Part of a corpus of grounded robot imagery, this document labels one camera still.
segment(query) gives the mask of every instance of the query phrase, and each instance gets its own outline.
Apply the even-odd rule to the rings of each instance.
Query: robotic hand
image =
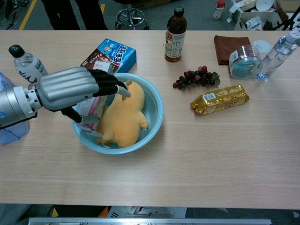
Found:
[[[102,70],[76,67],[42,76],[35,89],[14,87],[0,91],[0,129],[37,117],[41,107],[61,111],[77,123],[91,123],[91,119],[79,115],[72,106],[115,93],[131,97],[123,82]]]

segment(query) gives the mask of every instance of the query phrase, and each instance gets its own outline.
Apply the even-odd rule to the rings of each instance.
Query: stuffed animal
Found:
[[[103,138],[98,141],[103,145],[116,143],[120,148],[135,144],[141,128],[148,129],[148,121],[142,113],[145,93],[139,84],[128,80],[126,83],[131,97],[117,94],[112,104],[104,109],[98,132]]]

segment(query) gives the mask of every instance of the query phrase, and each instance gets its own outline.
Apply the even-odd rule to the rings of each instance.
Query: blue bowl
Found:
[[[161,98],[158,90],[154,87],[152,83],[145,80],[144,78],[127,73],[117,73],[115,74],[118,80],[125,82],[128,79],[137,82],[145,92],[145,105],[142,110],[146,116],[149,129],[142,129],[141,133],[137,139],[137,142],[134,145],[125,148],[119,148],[116,144],[110,144],[110,149],[104,148],[101,144],[97,142],[95,136],[89,135],[86,132],[83,132],[76,123],[72,122],[73,130],[79,140],[88,148],[93,149],[94,151],[101,152],[109,155],[119,155],[125,154],[134,150],[137,150],[147,144],[158,132],[164,118],[164,102]],[[110,105],[113,101],[114,95],[108,97],[106,105]]]

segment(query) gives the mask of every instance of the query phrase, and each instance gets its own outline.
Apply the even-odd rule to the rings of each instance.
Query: clear jar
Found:
[[[243,45],[229,56],[229,67],[234,79],[254,79],[262,70],[262,58],[257,47]]]

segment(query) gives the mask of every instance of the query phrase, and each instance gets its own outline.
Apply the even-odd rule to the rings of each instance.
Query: wooden table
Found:
[[[239,81],[218,66],[213,37],[248,36],[272,45],[285,32],[188,31],[183,57],[164,59],[164,31],[0,31],[0,70],[27,82],[8,53],[20,44],[48,72],[79,66],[104,38],[137,50],[131,73],[156,85],[165,119],[144,148],[108,156],[86,148],[60,112],[39,110],[30,133],[0,147],[0,202],[300,209],[300,50],[267,82]],[[189,103],[209,87],[172,88],[207,65],[220,87],[242,84],[251,100],[207,116]]]

